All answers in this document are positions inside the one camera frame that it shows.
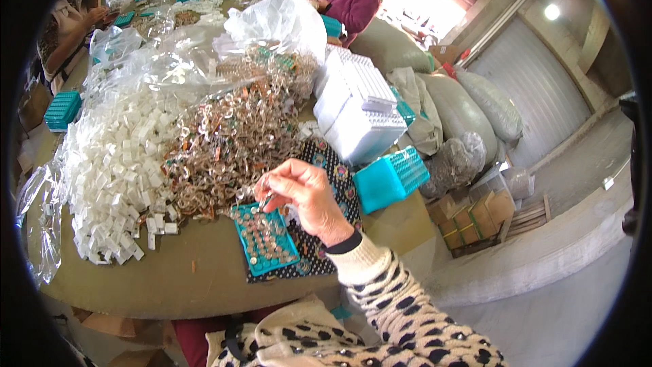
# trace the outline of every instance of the sleeve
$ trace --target sleeve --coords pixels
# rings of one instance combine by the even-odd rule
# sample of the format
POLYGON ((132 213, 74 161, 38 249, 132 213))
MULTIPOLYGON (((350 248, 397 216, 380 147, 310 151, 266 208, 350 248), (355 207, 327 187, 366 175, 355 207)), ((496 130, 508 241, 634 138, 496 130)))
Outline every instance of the sleeve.
POLYGON ((418 282, 387 248, 366 236, 345 254, 329 254, 349 296, 383 341, 436 365, 506 366, 489 339, 430 304, 418 282))
POLYGON ((43 35, 37 41, 37 52, 38 57, 41 59, 43 65, 46 65, 48 59, 56 50, 59 45, 59 25, 57 21, 54 20, 54 17, 50 15, 50 18, 46 22, 45 29, 43 30, 43 35))
POLYGON ((378 8, 380 6, 380 0, 357 0, 351 5, 351 9, 348 12, 344 12, 342 15, 342 24, 346 28, 348 34, 355 34, 363 31, 368 25, 369 22, 374 18, 378 8))

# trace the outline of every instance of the black patterned cloth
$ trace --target black patterned cloth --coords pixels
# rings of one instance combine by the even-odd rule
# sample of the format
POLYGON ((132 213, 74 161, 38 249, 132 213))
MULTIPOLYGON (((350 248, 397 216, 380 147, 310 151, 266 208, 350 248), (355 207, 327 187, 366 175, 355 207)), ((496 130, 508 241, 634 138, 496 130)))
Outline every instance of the black patterned cloth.
MULTIPOLYGON (((301 154, 298 158, 326 170, 333 195, 342 214, 355 229, 362 231, 363 223, 360 219, 360 203, 355 191, 354 174, 340 161, 337 153, 323 139, 310 138, 301 144, 301 154)), ((326 257, 324 246, 317 237, 305 232, 296 220, 290 220, 287 226, 301 257, 299 262, 260 276, 253 276, 249 271, 247 282, 256 283, 275 278, 290 279, 335 273, 335 265, 326 257)))

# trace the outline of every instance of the maroon pants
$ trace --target maroon pants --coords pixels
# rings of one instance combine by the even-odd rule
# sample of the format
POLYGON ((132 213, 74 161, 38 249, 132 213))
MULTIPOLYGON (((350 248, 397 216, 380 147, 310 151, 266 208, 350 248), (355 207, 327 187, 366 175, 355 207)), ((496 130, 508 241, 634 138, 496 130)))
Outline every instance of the maroon pants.
MULTIPOLYGON (((276 306, 269 306, 252 310, 243 315, 244 322, 258 323, 277 309, 289 305, 291 302, 276 306)), ((208 342, 206 333, 226 330, 228 316, 207 317, 205 319, 173 320, 172 326, 177 335, 183 356, 190 367, 205 367, 208 357, 208 342)))

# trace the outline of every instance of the metal shutter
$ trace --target metal shutter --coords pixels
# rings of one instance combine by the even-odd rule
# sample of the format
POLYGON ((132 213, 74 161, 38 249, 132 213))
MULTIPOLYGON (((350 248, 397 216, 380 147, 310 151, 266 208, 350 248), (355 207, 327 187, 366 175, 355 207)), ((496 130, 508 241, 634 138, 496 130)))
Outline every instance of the metal shutter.
POLYGON ((519 17, 469 71, 505 91, 523 118, 523 138, 508 152, 514 166, 532 166, 591 116, 572 78, 519 17))

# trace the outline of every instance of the black cuff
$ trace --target black cuff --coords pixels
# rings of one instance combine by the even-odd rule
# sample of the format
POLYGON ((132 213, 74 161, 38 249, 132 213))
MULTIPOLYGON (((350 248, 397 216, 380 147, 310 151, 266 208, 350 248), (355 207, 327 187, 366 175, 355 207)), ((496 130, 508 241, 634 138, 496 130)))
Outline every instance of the black cuff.
POLYGON ((354 233, 349 238, 330 248, 326 248, 325 251, 327 254, 346 254, 349 251, 353 251, 362 241, 363 235, 354 230, 354 233))

